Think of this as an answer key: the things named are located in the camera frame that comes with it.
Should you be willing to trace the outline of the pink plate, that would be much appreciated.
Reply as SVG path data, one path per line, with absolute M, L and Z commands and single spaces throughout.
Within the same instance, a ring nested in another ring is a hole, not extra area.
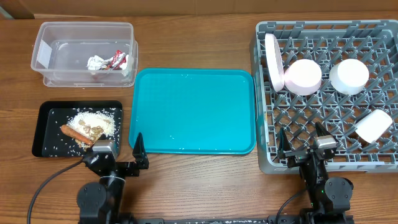
M 281 91 L 284 87 L 284 68 L 278 41 L 274 34 L 265 34 L 266 61 L 274 91 Z

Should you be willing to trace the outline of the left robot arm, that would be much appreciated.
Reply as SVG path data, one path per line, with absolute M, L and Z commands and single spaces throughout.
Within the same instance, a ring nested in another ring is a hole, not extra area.
M 123 189 L 127 177 L 138 177 L 149 168 L 141 133 L 136 138 L 132 162 L 118 162 L 116 143 L 99 140 L 83 156 L 86 167 L 99 176 L 98 182 L 85 184 L 77 194 L 80 223 L 137 223 L 131 213 L 121 213 Z

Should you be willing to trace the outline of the white cup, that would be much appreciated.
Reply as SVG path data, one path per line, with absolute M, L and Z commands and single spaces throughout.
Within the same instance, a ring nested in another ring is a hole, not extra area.
M 355 133 L 367 143 L 375 143 L 392 125 L 392 118 L 383 110 L 374 110 L 355 124 Z

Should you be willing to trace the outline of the pink bowl with food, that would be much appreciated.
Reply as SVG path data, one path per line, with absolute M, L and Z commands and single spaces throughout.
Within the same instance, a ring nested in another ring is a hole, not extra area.
M 322 83 L 320 66 L 309 59 L 294 62 L 284 73 L 285 87 L 292 93 L 307 96 L 315 93 Z

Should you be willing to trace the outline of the foil ball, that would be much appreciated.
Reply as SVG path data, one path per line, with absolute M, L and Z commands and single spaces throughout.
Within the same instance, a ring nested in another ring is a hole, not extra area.
M 113 58 L 103 59 L 95 55 L 88 59 L 86 67 L 88 70 L 106 70 L 112 61 Z

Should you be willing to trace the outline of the orange carrot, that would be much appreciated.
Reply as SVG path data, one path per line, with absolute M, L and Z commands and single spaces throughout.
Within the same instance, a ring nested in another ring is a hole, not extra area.
M 84 144 L 88 146 L 92 146 L 94 142 L 90 140 L 89 138 L 85 137 L 84 135 L 80 134 L 79 132 L 75 131 L 71 127 L 67 126 L 66 124 L 62 125 L 60 127 L 61 132 L 71 138 L 74 138 L 80 142 L 83 142 Z

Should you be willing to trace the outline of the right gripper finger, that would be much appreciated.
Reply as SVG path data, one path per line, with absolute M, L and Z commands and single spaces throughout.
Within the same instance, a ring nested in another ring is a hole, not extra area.
M 278 139 L 279 139 L 279 146 L 277 149 L 277 158 L 278 159 L 285 159 L 286 158 L 286 152 L 291 151 L 291 146 L 289 144 L 289 140 L 287 139 L 287 136 L 285 134 L 284 128 L 280 128 L 279 133 L 278 133 Z
M 316 130 L 318 137 L 330 135 L 330 133 L 327 131 L 327 129 L 319 121 L 317 121 L 315 123 L 315 130 Z

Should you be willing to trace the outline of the white bowl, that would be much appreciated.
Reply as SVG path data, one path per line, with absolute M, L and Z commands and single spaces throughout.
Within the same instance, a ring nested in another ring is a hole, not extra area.
M 360 93 L 369 80 L 369 70 L 361 61 L 353 58 L 333 66 L 329 73 L 332 87 L 344 95 Z

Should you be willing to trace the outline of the red snack wrapper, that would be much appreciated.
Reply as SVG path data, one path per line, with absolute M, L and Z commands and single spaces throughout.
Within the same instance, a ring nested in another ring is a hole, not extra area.
M 110 63 L 107 66 L 108 70 L 117 70 L 120 68 L 120 65 L 127 62 L 126 60 L 127 54 L 120 50 L 117 50 Z

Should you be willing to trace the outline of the white tissue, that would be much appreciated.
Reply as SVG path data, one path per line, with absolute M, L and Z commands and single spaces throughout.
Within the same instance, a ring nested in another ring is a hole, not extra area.
M 122 74 L 124 77 L 128 76 L 131 74 L 131 72 L 134 70 L 134 63 L 135 63 L 135 58 L 134 56 L 130 56 L 127 54 L 124 58 L 123 63 L 120 64 L 120 69 L 122 70 Z

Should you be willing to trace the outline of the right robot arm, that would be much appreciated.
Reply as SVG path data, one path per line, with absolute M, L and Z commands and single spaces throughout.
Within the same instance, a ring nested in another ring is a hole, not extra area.
M 334 158 L 337 149 L 336 138 L 319 122 L 315 123 L 317 137 L 313 145 L 301 151 L 293 151 L 284 129 L 278 133 L 277 158 L 286 159 L 287 167 L 298 167 L 305 188 L 286 200 L 279 208 L 274 223 L 353 223 L 345 212 L 350 209 L 353 195 L 352 181 L 343 177 L 330 178 L 325 161 Z M 311 207 L 300 210 L 292 218 L 282 216 L 283 209 L 295 198 L 307 192 Z

